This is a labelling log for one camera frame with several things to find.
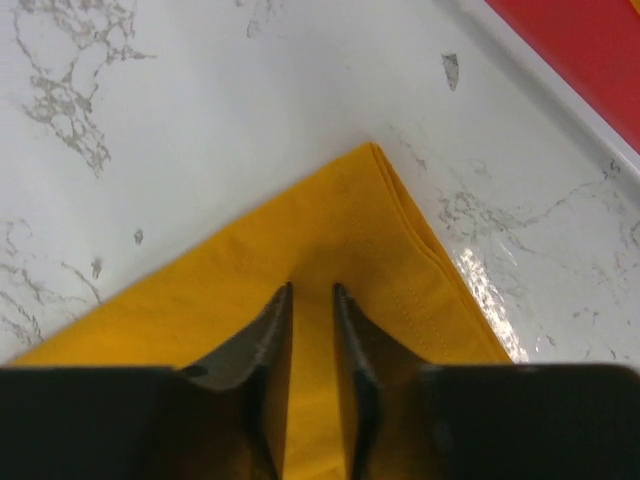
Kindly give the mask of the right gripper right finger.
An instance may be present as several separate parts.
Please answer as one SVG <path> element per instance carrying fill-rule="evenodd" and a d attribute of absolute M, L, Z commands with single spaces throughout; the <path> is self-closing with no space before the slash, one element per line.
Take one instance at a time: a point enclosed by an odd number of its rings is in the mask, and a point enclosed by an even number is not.
<path fill-rule="evenodd" d="M 429 397 L 423 360 L 333 286 L 335 357 L 349 479 L 430 477 Z"/>

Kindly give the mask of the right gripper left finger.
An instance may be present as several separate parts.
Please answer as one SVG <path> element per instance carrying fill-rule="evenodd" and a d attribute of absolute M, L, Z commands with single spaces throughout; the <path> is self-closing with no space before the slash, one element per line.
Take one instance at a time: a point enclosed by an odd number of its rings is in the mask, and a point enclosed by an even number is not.
<path fill-rule="evenodd" d="M 280 479 L 292 360 L 293 285 L 256 318 L 180 370 L 198 388 L 190 414 L 204 432 L 189 448 L 213 479 Z"/>

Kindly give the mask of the yellow t shirt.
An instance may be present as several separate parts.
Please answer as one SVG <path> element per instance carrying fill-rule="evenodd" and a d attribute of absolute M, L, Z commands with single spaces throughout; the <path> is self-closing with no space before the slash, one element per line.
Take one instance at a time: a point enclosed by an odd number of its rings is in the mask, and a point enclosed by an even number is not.
<path fill-rule="evenodd" d="M 21 355 L 21 366 L 183 367 L 294 287 L 285 475 L 341 479 L 332 288 L 420 357 L 508 354 L 381 148 L 325 166 Z"/>

